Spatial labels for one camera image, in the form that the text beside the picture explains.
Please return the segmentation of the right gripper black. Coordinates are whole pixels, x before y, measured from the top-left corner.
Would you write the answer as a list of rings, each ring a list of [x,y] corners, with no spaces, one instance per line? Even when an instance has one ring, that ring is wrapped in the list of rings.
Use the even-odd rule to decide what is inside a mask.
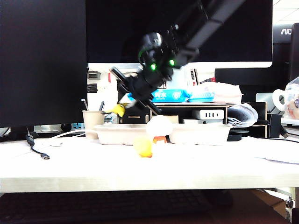
[[[126,110],[136,107],[142,109],[149,108],[155,115],[161,114],[161,110],[152,103],[152,92],[157,90],[166,81],[172,80],[173,68],[164,67],[155,70],[144,67],[139,70],[136,76],[126,77],[116,67],[112,67],[110,72],[117,78],[117,103],[121,103],[122,98],[131,93],[133,101],[127,103]]]

